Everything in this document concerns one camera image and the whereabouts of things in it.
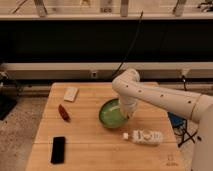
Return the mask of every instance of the white bottle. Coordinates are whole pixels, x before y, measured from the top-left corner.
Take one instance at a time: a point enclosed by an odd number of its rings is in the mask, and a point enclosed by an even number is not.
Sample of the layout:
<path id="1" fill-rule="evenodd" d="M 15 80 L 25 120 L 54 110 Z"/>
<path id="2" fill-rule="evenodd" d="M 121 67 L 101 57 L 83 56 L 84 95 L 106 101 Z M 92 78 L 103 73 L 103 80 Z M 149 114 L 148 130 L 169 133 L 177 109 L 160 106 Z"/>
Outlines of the white bottle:
<path id="1" fill-rule="evenodd" d="M 123 139 L 128 140 L 129 134 L 123 133 Z M 159 131 L 134 130 L 132 141 L 137 144 L 159 145 L 163 142 L 163 134 Z"/>

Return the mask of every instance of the electrical outlet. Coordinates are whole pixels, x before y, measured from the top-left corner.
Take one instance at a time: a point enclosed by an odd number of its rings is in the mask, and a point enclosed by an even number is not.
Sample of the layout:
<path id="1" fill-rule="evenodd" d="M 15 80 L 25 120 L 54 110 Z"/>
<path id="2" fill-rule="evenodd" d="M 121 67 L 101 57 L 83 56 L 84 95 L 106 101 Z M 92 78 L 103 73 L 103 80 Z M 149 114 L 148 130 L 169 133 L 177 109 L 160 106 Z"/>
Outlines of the electrical outlet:
<path id="1" fill-rule="evenodd" d="M 98 79 L 98 71 L 97 70 L 91 70 L 90 71 L 90 77 L 91 77 L 91 79 Z"/>
<path id="2" fill-rule="evenodd" d="M 2 79 L 9 79 L 8 75 L 7 75 L 7 73 L 5 71 L 0 71 L 0 75 L 1 75 Z"/>

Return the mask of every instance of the black phone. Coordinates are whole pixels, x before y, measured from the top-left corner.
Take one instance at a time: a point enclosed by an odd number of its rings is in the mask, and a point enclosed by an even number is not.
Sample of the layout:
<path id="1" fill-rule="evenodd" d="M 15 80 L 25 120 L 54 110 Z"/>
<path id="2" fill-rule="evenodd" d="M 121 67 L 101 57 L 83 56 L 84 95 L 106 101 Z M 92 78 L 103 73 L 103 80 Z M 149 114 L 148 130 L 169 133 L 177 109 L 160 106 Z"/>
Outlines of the black phone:
<path id="1" fill-rule="evenodd" d="M 51 163 L 58 164 L 64 162 L 65 137 L 54 137 L 52 146 Z"/>

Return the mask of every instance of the green bowl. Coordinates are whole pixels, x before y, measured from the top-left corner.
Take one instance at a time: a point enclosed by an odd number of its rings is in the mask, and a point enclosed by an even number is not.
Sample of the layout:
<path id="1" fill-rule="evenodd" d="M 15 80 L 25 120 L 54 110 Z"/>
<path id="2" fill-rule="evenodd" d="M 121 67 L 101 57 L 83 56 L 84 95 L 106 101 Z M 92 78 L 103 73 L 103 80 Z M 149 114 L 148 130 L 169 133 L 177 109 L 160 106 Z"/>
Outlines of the green bowl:
<path id="1" fill-rule="evenodd" d="M 128 118 L 122 115 L 118 99 L 112 99 L 102 106 L 99 120 L 106 128 L 119 128 L 128 121 Z"/>

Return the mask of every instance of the cable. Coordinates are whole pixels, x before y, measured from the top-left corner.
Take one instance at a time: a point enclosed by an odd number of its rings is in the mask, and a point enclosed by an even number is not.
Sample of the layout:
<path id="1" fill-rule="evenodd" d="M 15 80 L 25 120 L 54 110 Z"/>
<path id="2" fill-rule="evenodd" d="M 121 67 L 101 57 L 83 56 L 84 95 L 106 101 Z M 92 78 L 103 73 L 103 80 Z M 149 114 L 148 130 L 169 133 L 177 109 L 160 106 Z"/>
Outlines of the cable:
<path id="1" fill-rule="evenodd" d="M 114 71 L 114 73 L 109 77 L 109 79 L 113 79 L 117 73 L 120 71 L 121 67 L 123 66 L 124 62 L 126 61 L 126 59 L 129 57 L 130 53 L 132 52 L 132 49 L 134 48 L 135 46 L 135 43 L 138 39 L 138 36 L 139 36 L 139 33 L 140 33 L 140 27 L 141 27 L 141 21 L 142 21 L 142 17 L 143 17 L 143 11 L 141 11 L 141 15 L 140 15 L 140 18 L 139 18 L 139 22 L 138 22 L 138 27 L 137 27 L 137 30 L 135 32 L 135 36 L 130 44 L 130 47 L 126 53 L 126 55 L 124 56 L 124 58 L 122 59 L 120 65 L 118 66 L 118 68 Z"/>

